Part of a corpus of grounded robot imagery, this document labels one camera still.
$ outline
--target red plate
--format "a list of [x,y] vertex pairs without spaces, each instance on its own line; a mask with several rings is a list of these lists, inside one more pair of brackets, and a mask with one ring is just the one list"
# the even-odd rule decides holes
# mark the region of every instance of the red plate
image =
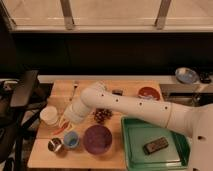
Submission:
[[143,87],[138,91],[138,97],[148,100],[160,100],[160,94],[152,87]]

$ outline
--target white cup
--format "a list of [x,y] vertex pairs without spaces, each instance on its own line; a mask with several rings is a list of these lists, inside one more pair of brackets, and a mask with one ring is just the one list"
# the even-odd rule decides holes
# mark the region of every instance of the white cup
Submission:
[[47,125],[54,125],[58,121],[58,111],[55,106],[47,106],[45,107],[41,113],[40,118]]

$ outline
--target green tray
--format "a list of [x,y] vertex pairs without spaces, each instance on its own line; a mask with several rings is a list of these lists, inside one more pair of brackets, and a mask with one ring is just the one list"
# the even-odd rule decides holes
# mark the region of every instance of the green tray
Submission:
[[[129,171],[167,171],[187,168],[190,147],[185,136],[139,119],[124,117],[121,122]],[[143,146],[160,137],[165,137],[169,146],[146,155]]]

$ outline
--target purple bowl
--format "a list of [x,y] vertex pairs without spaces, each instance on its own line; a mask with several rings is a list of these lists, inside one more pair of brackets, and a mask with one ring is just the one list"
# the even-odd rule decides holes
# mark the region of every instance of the purple bowl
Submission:
[[110,130],[102,125],[89,127],[83,137],[85,149],[94,155],[107,152],[112,144],[112,134]]

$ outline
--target blue container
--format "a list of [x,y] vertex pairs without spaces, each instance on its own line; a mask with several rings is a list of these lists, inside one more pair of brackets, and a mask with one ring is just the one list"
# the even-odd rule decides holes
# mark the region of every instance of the blue container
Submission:
[[78,134],[75,131],[70,131],[65,134],[63,139],[64,145],[68,148],[76,148],[79,143]]

